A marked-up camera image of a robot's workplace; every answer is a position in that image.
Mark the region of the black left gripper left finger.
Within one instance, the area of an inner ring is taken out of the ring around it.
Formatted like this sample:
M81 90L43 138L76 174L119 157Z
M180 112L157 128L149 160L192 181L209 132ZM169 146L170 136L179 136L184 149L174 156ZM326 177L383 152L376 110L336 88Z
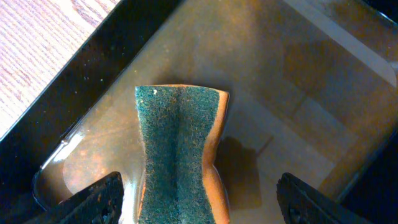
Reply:
M118 224L123 197L121 174L111 172L26 224Z

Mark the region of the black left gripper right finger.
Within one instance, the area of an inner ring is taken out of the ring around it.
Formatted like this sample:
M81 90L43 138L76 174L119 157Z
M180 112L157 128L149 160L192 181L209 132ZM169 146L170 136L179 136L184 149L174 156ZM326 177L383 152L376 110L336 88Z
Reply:
M277 201L288 224L370 224L288 172L278 180Z

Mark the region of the orange green sponge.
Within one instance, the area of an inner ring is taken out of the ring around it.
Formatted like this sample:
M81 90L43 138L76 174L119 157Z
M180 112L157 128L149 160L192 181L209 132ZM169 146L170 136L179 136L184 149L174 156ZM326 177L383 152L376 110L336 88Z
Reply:
M229 94L193 85L135 89L145 154L139 223L229 223L214 166Z

